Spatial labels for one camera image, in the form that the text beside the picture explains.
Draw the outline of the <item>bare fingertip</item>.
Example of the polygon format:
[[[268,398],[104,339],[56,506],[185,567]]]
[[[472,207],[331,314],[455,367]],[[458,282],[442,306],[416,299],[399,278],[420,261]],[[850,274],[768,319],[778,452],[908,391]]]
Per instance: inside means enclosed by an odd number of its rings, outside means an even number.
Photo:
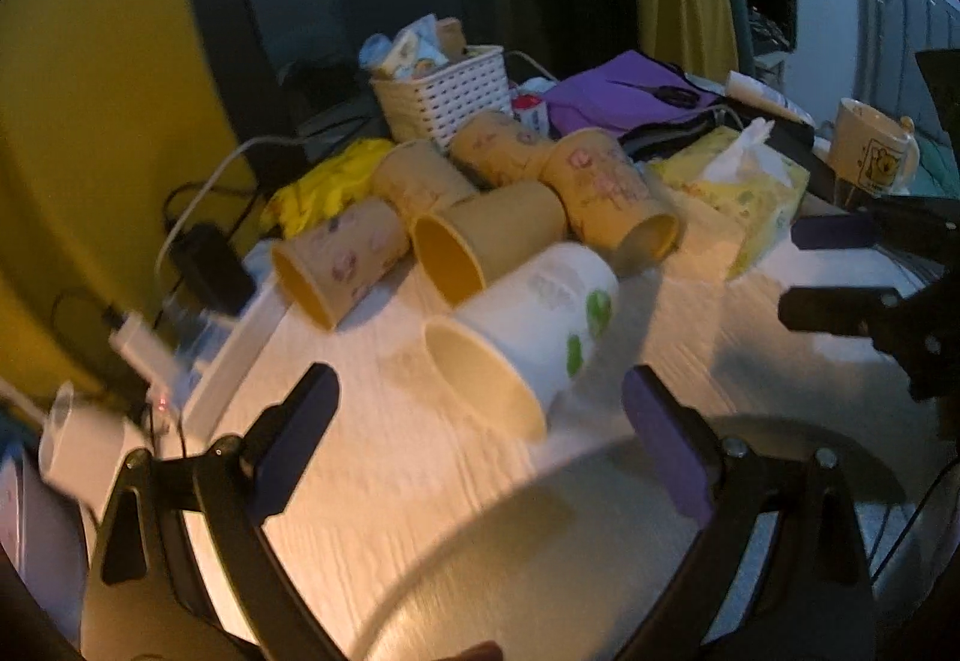
[[[503,659],[505,655],[496,641],[482,641],[441,661],[503,661]]]

